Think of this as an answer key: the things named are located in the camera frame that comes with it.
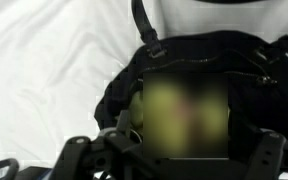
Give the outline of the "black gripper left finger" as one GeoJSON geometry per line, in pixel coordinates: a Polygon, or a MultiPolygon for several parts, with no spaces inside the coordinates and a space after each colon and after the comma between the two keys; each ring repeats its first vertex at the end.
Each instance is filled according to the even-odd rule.
{"type": "Polygon", "coordinates": [[[122,110],[115,127],[102,129],[95,140],[76,136],[66,141],[52,169],[50,180],[93,180],[109,171],[123,150],[136,145],[130,139],[130,111],[122,110]]]}

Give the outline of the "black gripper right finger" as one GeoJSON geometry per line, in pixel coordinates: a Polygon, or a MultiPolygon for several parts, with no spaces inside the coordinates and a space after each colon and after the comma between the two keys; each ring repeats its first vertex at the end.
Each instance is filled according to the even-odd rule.
{"type": "Polygon", "coordinates": [[[288,173],[288,139],[259,129],[230,132],[228,180],[279,180],[288,173]]]}

